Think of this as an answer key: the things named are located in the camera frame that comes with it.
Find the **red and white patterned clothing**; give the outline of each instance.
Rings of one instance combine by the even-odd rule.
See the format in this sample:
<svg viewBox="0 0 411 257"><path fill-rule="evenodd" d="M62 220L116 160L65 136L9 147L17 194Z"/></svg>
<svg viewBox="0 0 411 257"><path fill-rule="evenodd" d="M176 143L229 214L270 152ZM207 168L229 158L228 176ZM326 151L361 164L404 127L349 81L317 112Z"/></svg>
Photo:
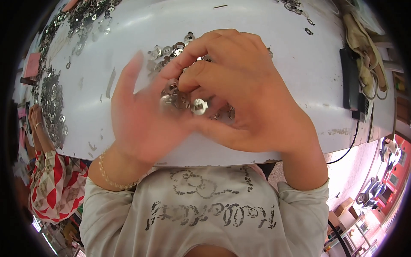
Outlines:
<svg viewBox="0 0 411 257"><path fill-rule="evenodd" d="M88 167L79 159L36 151L36 167L27 186L29 209L53 224L70 217L84 201L87 174Z"/></svg>

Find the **red wall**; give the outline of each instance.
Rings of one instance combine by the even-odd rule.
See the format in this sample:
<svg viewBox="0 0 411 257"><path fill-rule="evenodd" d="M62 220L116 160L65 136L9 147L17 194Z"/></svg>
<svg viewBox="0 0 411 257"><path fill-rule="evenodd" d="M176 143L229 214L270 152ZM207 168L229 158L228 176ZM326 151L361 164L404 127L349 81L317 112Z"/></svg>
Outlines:
<svg viewBox="0 0 411 257"><path fill-rule="evenodd" d="M397 185L394 186L390 181L390 174L386 176L385 179L383 179L383 182L387 185L388 188L392 190L392 196L390 199L387 201L387 205L384 208L381 208L381 211L385 214L388 215L390 212L393 204L395 203L395 200L398 198L398 196L401 193L401 188L404 184L404 181L407 177L409 167L410 167L410 159L411 159L411 144L407 141L405 141L402 137L395 135L395 140L397 141L397 144L402 144L401 150L403 152L407 153L407 158L405 160L404 166L401 164L397 164L393 167L392 171L390 174L394 174L398 178Z"/></svg>

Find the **gold bracelet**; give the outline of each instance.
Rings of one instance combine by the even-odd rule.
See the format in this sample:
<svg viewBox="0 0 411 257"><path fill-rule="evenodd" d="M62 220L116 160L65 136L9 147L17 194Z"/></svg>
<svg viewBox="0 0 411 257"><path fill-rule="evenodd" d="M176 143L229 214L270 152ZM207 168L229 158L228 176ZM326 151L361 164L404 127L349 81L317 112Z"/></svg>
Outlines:
<svg viewBox="0 0 411 257"><path fill-rule="evenodd" d="M107 181L107 183L109 183L110 185L112 185L112 186L115 187L115 188L120 188L120 189L132 188L132 187L134 187L135 185L137 185L137 183L139 182L139 179L136 180L136 181L134 181L133 183L128 184L128 185L119 185L119 184L113 182L113 181L107 176L106 172L104 171L104 167L103 167L103 157L104 157L105 154L106 154L106 151L104 151L104 152L100 155L99 164L100 164L100 171L102 172L102 175L103 175L104 179Z"/></svg>
<svg viewBox="0 0 411 257"><path fill-rule="evenodd" d="M39 124L41 124L41 125L43 126L43 123L42 123L42 122L37 123L36 126L34 127L34 131L36 131L37 126L38 126Z"/></svg>

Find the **white table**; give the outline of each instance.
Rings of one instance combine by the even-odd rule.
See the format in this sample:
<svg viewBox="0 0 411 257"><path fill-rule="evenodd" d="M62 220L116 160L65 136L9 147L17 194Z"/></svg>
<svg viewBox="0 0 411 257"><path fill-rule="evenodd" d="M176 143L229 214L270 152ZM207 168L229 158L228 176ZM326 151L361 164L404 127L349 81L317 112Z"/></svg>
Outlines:
<svg viewBox="0 0 411 257"><path fill-rule="evenodd" d="M62 0L56 9L67 1ZM213 9L220 5L227 6ZM357 122L351 118L351 112L342 107L339 50L343 48L345 29L341 20L327 9L323 1L303 1L302 5L315 26L310 25L303 15L289 12L281 2L273 0L123 0L111 13L113 21L109 34L98 33L97 22L102 17L95 20L93 31L97 31L98 40L93 42L89 37L81 55L71 57L70 69L66 69L66 64L78 36L74 35L70 40L67 37L69 25L64 22L48 53L53 67L61 70L60 84L64 93L62 113L69 130L64 147L58 152L92 159L89 153L95 158L114 141L111 100L105 97L113 68L117 75L110 95L121 70L137 50L147 52L154 45L172 45L182 41L188 31L199 37L221 28L235 28L260 35L266 46L271 48L274 54L272 60L292 96L313 120L323 152L348 148ZM305 28L314 34L308 35ZM135 92L149 83L148 70L144 67ZM379 104L385 113L393 116L394 94L390 86L387 100ZM367 122L360 125L356 145L368 140L371 110ZM385 116L381 117L380 123L385 128L373 135L374 140L392 131L393 123L387 121ZM95 151L89 147L89 142L96 146ZM192 134L157 165L231 166L280 159L280 154L276 152L235 151L199 134Z"/></svg>

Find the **pink paper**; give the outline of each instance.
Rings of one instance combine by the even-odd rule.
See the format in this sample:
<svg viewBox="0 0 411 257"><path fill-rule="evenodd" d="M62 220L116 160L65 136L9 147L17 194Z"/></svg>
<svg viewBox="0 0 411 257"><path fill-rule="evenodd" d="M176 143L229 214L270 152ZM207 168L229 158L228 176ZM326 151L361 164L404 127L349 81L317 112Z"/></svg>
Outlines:
<svg viewBox="0 0 411 257"><path fill-rule="evenodd" d="M40 53L31 53L28 56L27 66L24 70L25 78L37 76L39 73Z"/></svg>
<svg viewBox="0 0 411 257"><path fill-rule="evenodd" d="M20 109L18 109L17 112L18 112L18 118L19 119L27 115L26 112L25 112L25 108L20 108Z"/></svg>

